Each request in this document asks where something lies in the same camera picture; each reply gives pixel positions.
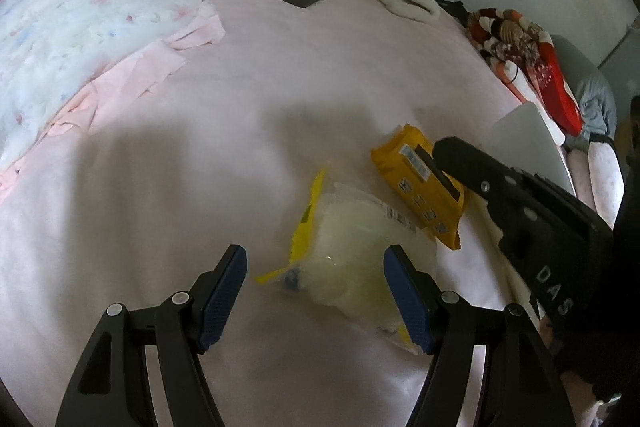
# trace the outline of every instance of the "gray cloth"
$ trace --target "gray cloth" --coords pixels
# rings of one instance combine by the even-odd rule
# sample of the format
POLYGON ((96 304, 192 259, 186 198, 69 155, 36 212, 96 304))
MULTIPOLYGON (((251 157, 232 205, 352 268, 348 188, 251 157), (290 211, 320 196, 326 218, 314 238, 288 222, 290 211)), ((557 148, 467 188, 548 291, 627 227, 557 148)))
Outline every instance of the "gray cloth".
POLYGON ((551 35, 558 63, 575 100, 584 126, 580 136, 567 136, 569 149, 589 150, 591 133, 613 139, 616 133, 616 102, 607 79, 578 48, 560 35, 551 35))

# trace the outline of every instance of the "barcode label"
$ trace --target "barcode label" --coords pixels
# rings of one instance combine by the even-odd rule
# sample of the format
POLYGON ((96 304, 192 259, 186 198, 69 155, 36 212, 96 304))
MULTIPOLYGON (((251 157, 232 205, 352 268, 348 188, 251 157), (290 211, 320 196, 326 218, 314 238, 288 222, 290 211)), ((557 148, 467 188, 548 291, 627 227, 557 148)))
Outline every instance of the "barcode label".
POLYGON ((386 217, 400 223, 403 227, 411 230, 413 233, 417 233, 417 229, 415 228, 415 225, 411 221, 409 221, 406 217, 404 217, 402 214, 400 214, 400 212, 398 212, 397 210, 394 210, 388 204, 385 205, 385 207, 386 207, 385 208, 386 217))
POLYGON ((422 178, 422 181, 427 181, 427 178, 431 174, 431 171, 429 170, 427 165, 425 165, 425 163, 418 157, 414 150, 411 149, 411 147, 409 147, 407 144, 404 144, 400 149, 400 153, 402 156, 409 160, 409 163, 411 163, 411 166, 418 173, 418 176, 422 178))

